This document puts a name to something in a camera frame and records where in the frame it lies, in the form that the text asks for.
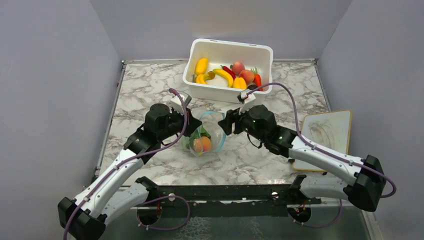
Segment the clear zip top bag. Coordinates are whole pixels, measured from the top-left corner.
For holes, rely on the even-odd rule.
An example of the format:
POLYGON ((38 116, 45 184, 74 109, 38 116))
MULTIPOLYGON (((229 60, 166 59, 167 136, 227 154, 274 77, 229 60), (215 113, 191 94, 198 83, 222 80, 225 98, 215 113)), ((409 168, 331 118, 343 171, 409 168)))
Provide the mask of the clear zip top bag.
POLYGON ((201 121, 201 125, 190 136, 181 138, 182 149, 195 157, 219 152, 227 135, 218 122, 225 118, 225 113, 201 108, 195 110, 193 116, 201 121))

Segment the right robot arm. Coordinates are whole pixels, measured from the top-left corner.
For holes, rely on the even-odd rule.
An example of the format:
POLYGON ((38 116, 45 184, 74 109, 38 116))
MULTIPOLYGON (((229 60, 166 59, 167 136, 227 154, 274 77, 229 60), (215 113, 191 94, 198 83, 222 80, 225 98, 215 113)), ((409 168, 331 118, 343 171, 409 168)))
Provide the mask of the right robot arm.
POLYGON ((387 179, 378 158, 351 156, 319 145, 278 125, 274 113, 264 105, 243 113, 239 109, 228 110, 218 125, 226 135, 245 132, 275 155, 309 163, 336 176, 323 181, 305 177, 300 184, 292 186, 288 196, 296 204, 307 198, 325 197, 347 200, 361 210, 374 212, 384 197, 387 179))

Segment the yellow squash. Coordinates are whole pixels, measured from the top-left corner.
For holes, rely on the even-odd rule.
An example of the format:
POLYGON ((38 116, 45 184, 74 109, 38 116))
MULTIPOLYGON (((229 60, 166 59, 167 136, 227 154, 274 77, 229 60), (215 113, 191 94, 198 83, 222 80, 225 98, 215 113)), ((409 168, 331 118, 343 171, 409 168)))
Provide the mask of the yellow squash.
POLYGON ((194 73, 198 75, 205 74, 208 69, 209 60, 207 58, 201 58, 197 61, 194 69, 194 73))

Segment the green lettuce head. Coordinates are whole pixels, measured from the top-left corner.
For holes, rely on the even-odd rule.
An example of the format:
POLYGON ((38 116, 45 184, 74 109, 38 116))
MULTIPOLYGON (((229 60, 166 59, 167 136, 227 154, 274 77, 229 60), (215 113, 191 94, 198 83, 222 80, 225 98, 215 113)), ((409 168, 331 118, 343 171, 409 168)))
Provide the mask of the green lettuce head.
POLYGON ((196 138, 200 137, 208 137, 210 140, 212 139, 211 135, 206 131, 206 129, 203 126, 200 126, 191 136, 185 137, 184 139, 184 146, 188 150, 193 150, 193 141, 196 138))

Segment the peach orange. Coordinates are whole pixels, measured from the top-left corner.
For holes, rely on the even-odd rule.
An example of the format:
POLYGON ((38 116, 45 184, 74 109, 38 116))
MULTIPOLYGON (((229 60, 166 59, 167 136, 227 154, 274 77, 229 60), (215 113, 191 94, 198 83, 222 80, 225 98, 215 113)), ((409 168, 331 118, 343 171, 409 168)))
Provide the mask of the peach orange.
POLYGON ((212 150, 212 142, 207 136, 201 136, 193 140, 193 150, 196 153, 210 152, 212 150))

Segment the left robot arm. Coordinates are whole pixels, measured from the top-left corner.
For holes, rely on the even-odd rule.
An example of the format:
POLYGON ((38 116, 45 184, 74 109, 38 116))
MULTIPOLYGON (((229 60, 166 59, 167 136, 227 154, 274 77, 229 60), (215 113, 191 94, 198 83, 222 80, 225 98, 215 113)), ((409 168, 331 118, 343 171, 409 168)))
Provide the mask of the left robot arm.
POLYGON ((163 141, 176 136, 189 137, 202 122, 189 108, 179 103, 172 108, 162 103, 152 105, 144 123, 124 143, 114 162, 90 186, 74 198, 64 197, 58 204, 63 239, 72 235, 77 240, 98 240, 119 215, 137 204, 152 205, 159 200, 158 185, 142 177, 127 190, 123 183, 141 169, 156 153, 177 143, 163 141))

